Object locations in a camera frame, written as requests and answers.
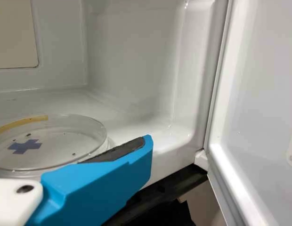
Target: white plastic panel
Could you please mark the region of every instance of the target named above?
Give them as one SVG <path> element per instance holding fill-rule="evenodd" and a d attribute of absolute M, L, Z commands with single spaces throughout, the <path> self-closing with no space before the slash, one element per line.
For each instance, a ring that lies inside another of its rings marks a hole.
<path fill-rule="evenodd" d="M 292 225 L 292 0 L 234 1 L 209 153 L 247 225 Z"/>
<path fill-rule="evenodd" d="M 30 0 L 0 0 L 0 68 L 37 65 Z"/>
<path fill-rule="evenodd" d="M 31 6 L 39 65 L 0 69 L 0 92 L 84 85 L 87 67 L 81 1 L 32 0 Z"/>

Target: white plastic part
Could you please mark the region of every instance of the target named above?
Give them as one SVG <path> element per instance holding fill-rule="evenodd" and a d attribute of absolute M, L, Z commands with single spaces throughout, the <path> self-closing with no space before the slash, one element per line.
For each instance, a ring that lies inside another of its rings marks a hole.
<path fill-rule="evenodd" d="M 250 226 L 292 225 L 291 22 L 292 0 L 234 1 L 207 156 Z"/>
<path fill-rule="evenodd" d="M 33 186 L 18 193 L 22 186 Z M 34 180 L 0 179 L 0 226 L 22 226 L 42 200 L 42 185 Z"/>
<path fill-rule="evenodd" d="M 208 171 L 209 163 L 208 163 L 208 158 L 204 150 L 200 150 L 196 152 L 195 158 L 194 158 L 194 164 Z"/>

